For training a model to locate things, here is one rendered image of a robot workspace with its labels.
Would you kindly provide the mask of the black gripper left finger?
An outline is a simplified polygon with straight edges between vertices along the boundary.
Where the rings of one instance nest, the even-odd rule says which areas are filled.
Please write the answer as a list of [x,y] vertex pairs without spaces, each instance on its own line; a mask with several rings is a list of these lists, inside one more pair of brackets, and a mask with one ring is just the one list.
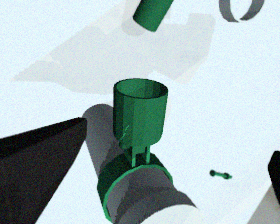
[[87,119],[0,138],[0,224],[35,224],[74,164]]

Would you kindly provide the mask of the dark grey ring clamp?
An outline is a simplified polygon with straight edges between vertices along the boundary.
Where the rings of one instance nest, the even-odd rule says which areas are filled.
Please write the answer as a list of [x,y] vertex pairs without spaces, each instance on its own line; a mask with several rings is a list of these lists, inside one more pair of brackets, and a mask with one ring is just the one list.
[[252,0],[251,5],[246,14],[241,18],[237,18],[232,10],[232,0],[219,0],[219,11],[222,17],[228,22],[248,23],[257,18],[261,13],[267,0]]

